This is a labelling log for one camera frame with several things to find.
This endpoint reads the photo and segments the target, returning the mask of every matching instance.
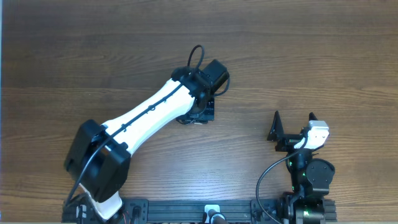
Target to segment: tabletop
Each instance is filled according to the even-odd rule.
[[[254,199],[285,154],[275,110],[298,134],[309,112],[330,137],[327,198],[339,221],[398,221],[398,2],[389,0],[4,0],[1,221],[59,222],[63,168],[81,123],[152,96],[196,44],[231,75],[206,125],[170,122],[133,155],[123,197]],[[291,189],[285,166],[262,198]]]

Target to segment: wood grain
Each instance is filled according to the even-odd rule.
[[[59,222],[72,187],[63,160],[79,125],[153,95],[196,44],[231,74],[216,120],[171,122],[132,158],[121,194],[252,199],[284,156],[273,113],[297,133],[330,126],[319,157],[336,175],[340,221],[398,221],[398,2],[374,0],[4,0],[1,221]],[[261,197],[290,189],[283,166]]]

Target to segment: white robotic arm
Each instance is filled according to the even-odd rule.
[[[137,148],[173,119],[187,124],[214,118],[213,97],[226,80],[229,83],[229,73],[217,60],[203,71],[198,69],[200,63],[194,69],[189,67],[189,61],[188,66],[174,70],[154,96],[130,112],[101,126],[93,120],[80,126],[64,163],[76,180],[65,207],[80,186],[99,217],[104,221],[120,218],[123,202],[118,190],[127,179],[130,158]]]

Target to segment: wooden surface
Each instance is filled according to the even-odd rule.
[[[2,221],[59,222],[79,125],[137,106],[206,47],[231,74],[207,125],[171,122],[135,153],[121,195],[252,199],[285,156],[265,137],[275,110],[298,133],[330,126],[340,221],[398,221],[397,1],[4,0]],[[290,190],[284,166],[261,197]]]

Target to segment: black mounting rail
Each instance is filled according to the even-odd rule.
[[[219,205],[228,223],[274,224],[265,213],[261,212],[257,200],[179,200],[148,201],[146,199],[124,199],[126,223],[202,223],[205,205]],[[276,216],[277,200],[261,200],[264,208]],[[325,200],[327,222],[337,222],[335,202]],[[101,223],[95,211],[86,200],[75,206],[71,205],[62,214],[62,222],[95,224]]]

